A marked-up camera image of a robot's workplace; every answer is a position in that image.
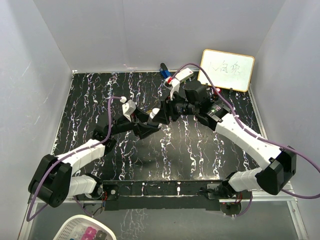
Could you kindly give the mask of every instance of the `wooden whiteboard frame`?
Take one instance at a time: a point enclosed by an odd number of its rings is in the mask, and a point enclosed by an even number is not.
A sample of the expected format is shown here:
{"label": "wooden whiteboard frame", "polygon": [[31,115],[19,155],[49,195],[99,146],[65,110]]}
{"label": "wooden whiteboard frame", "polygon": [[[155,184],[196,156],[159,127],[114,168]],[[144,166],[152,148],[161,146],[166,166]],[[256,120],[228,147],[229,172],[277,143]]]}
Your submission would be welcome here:
{"label": "wooden whiteboard frame", "polygon": [[[204,55],[205,55],[205,51],[212,51],[212,52],[219,52],[219,53],[224,53],[224,54],[232,54],[232,55],[238,55],[238,56],[244,56],[244,57],[249,57],[249,58],[252,58],[253,59],[253,62],[252,62],[252,67],[251,67],[251,72],[250,72],[250,77],[249,77],[249,81],[248,81],[248,85],[247,85],[247,88],[246,90],[240,90],[240,89],[234,89],[235,91],[239,91],[239,92],[247,92],[248,89],[249,89],[249,86],[250,86],[250,81],[251,81],[251,76],[252,76],[252,71],[254,69],[254,65],[255,65],[255,57],[253,56],[249,56],[249,55],[243,55],[243,54],[237,54],[237,53],[233,53],[233,52],[227,52],[227,51],[218,51],[218,50],[212,50],[212,49],[205,49],[202,53],[202,58],[201,58],[201,63],[200,63],[200,66],[202,67],[202,63],[203,63],[203,60],[204,60]],[[225,88],[225,87],[221,87],[221,86],[218,86],[218,85],[214,85],[215,87],[218,87],[218,88],[222,88],[222,89],[230,89],[230,88]]]}

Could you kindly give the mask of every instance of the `blue object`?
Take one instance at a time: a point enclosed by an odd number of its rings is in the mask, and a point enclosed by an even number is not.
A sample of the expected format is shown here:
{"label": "blue object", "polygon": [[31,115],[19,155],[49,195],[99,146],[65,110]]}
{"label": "blue object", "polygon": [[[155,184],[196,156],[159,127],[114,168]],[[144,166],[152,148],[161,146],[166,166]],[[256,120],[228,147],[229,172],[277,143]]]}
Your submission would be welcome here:
{"label": "blue object", "polygon": [[167,66],[164,63],[160,64],[160,73],[166,79],[167,77],[171,77],[171,73],[169,72]]}

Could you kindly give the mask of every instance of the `white basket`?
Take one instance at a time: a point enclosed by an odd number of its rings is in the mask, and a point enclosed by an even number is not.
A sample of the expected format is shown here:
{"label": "white basket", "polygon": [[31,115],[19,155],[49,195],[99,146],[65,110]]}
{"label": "white basket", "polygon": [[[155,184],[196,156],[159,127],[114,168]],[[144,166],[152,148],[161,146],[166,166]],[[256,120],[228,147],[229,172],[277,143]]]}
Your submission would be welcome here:
{"label": "white basket", "polygon": [[85,215],[70,217],[64,222],[53,240],[81,240],[88,227],[96,229],[97,232],[105,232],[107,234],[106,240],[117,240],[115,234],[108,227]]}

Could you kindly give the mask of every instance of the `whiteboard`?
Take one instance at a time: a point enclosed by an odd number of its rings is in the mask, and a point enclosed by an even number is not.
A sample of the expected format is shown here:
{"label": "whiteboard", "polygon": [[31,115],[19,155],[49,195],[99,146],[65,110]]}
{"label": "whiteboard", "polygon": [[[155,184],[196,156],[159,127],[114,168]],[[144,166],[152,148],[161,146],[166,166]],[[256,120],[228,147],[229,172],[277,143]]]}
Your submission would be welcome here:
{"label": "whiteboard", "polygon": [[[206,49],[203,51],[201,67],[215,87],[246,92],[254,62],[253,56]],[[198,75],[198,81],[211,86],[202,71]]]}

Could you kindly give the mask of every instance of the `plastic basket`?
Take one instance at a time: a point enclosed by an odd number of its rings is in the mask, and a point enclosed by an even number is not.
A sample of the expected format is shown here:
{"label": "plastic basket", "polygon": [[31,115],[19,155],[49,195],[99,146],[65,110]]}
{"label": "plastic basket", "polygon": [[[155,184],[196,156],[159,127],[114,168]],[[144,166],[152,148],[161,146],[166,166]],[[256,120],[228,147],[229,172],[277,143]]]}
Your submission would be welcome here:
{"label": "plastic basket", "polygon": [[101,238],[98,238],[98,233],[101,233],[102,231],[103,233],[106,233],[106,237],[103,240],[116,240],[115,234],[107,226],[85,215],[70,217],[64,222],[53,240],[82,240],[85,239],[84,235],[87,237],[89,236],[87,235],[87,231],[90,231],[92,237],[89,239],[100,240]]}

